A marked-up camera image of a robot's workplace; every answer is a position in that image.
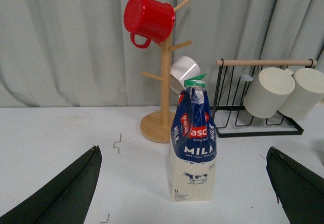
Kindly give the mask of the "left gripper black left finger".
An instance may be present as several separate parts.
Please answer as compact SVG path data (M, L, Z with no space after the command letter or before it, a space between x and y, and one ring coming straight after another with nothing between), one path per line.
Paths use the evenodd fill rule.
M84 223L101 163L101 150L93 146L37 192L1 216L1 223Z

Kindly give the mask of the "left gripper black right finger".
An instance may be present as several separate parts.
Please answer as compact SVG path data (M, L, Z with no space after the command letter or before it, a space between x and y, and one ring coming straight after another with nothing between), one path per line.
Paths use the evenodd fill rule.
M275 147L266 170L290 223L323 223L323 178Z

